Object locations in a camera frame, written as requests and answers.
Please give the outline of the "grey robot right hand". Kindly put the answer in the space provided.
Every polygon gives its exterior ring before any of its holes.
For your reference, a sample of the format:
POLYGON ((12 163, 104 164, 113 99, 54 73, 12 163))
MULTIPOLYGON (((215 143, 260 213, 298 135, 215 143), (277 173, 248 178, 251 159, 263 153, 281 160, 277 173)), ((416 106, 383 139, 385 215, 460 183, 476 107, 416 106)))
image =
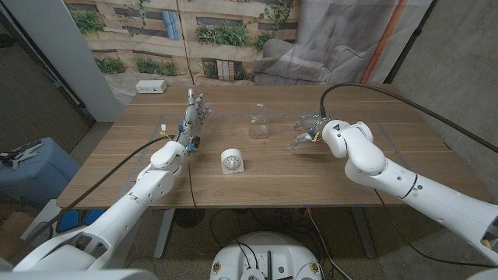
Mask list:
POLYGON ((298 148, 303 142, 319 142, 322 140, 322 132, 326 124, 331 121, 329 117, 322 117, 320 114, 307 114, 300 116, 293 125, 293 130, 297 131, 302 128, 304 132, 297 135, 288 147, 288 150, 298 148))

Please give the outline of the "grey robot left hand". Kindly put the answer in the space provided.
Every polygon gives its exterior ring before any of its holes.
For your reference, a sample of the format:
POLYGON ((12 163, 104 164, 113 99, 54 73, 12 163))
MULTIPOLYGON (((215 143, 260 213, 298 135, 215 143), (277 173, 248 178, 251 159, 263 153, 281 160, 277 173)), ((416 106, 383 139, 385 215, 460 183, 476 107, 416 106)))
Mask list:
POLYGON ((178 125, 178 134, 174 137, 174 141, 182 144, 188 152, 198 148, 202 126, 211 111, 209 106, 205 106, 204 95, 201 93, 195 97, 193 89, 190 88, 188 106, 182 124, 178 125))

